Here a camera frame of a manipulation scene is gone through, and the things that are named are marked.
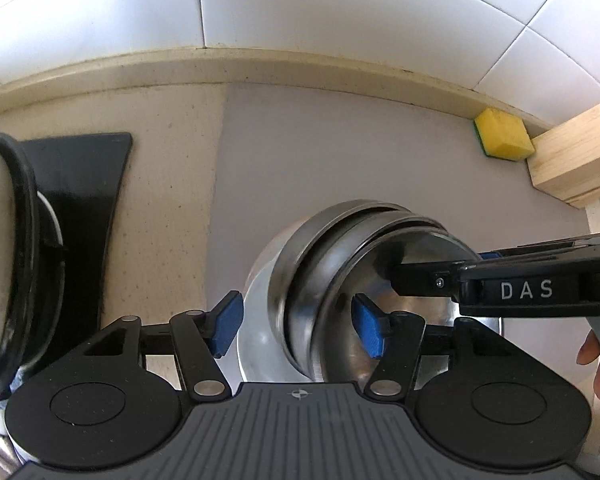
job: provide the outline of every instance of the screw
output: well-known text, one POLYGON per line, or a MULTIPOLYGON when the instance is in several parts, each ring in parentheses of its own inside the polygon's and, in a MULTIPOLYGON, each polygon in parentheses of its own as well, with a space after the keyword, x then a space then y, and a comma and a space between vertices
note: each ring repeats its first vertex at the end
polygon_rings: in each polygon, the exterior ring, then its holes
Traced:
POLYGON ((213 397, 224 392, 224 384, 213 380, 200 381, 193 387, 193 391, 203 397, 213 397))
POLYGON ((391 380, 375 381, 371 385, 371 391, 381 397, 393 397, 402 390, 400 384, 391 380))

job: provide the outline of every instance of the stacked metal bowls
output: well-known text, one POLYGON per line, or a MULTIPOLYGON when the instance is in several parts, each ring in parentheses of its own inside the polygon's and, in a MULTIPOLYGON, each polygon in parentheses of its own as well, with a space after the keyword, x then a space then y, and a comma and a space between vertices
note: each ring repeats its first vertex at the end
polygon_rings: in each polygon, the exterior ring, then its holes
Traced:
MULTIPOLYGON (((270 329, 288 363, 309 380, 364 384, 377 361, 366 355, 353 330, 353 295, 368 295, 386 312, 407 310, 429 324, 452 325, 459 314, 449 298, 400 297, 388 273, 405 262, 478 259, 439 222, 400 205, 374 200, 337 204, 304 222, 276 255, 267 287, 270 329)), ((499 320, 482 321, 500 330, 499 320)), ((264 352, 257 357, 240 352, 239 340, 238 354, 243 371, 253 369, 248 361, 266 359, 264 352)), ((420 375, 431 377, 443 369, 440 360, 423 363, 420 375)), ((253 374, 244 378, 263 380, 253 374)))

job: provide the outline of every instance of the stainless steel bowl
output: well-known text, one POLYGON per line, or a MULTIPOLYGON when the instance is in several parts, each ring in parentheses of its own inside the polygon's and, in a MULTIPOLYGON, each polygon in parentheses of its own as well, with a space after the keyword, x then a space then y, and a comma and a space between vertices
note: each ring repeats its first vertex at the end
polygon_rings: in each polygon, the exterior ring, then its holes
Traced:
MULTIPOLYGON (((285 381, 300 372, 312 381, 364 384, 378 362, 366 355, 351 324, 353 295, 365 293, 386 312, 407 310, 429 324, 452 325, 459 315, 457 304, 449 298, 400 297, 391 288, 388 272, 403 262, 479 259, 435 220, 371 200, 332 206, 285 240, 267 263, 272 270, 262 273, 262 280, 268 280, 269 326, 260 327, 259 336, 254 331, 238 336, 245 380, 285 381)), ((260 324, 267 287, 262 280, 246 291, 245 300, 245 317, 257 318, 260 324)), ((499 319, 481 321, 501 332, 499 319)), ((423 359, 420 383, 445 369, 444 358, 423 359)))

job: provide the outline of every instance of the wooden block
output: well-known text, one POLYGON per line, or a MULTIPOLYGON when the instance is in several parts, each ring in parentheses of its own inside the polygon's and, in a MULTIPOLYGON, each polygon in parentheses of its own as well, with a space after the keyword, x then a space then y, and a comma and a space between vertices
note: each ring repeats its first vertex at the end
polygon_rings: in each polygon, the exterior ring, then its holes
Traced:
POLYGON ((585 206, 587 212, 587 221, 589 222, 589 231, 592 234, 600 233, 600 198, 585 206))
POLYGON ((533 185, 578 208, 600 197, 600 104, 532 139, 533 185))

